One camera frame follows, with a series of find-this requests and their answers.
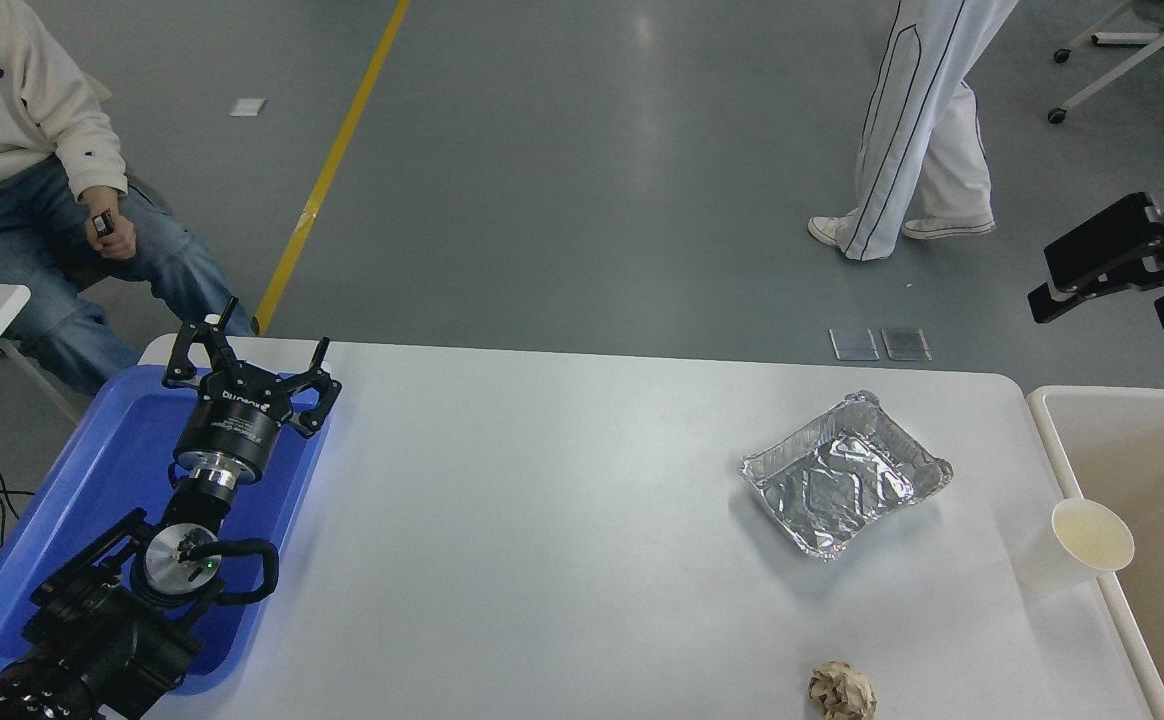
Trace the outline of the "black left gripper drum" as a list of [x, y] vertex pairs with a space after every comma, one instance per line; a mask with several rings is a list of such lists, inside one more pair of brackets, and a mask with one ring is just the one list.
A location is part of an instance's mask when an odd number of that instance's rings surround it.
[[180, 468], [211, 468], [237, 484], [256, 483], [291, 415], [281, 375], [257, 366], [217, 370], [198, 379], [197, 401], [172, 452]]

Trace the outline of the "person's left hand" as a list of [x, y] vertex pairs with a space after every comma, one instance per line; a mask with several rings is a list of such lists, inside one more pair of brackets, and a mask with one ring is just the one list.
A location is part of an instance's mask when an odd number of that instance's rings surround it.
[[[137, 229], [128, 218], [122, 215], [116, 188], [92, 186], [83, 191], [80, 199], [87, 208], [84, 231], [88, 245], [92, 245], [93, 250], [102, 256], [102, 259], [116, 261], [116, 263], [133, 261], [134, 256], [137, 255]], [[99, 234], [97, 231], [94, 218], [101, 218], [102, 214], [111, 215], [111, 233]]]

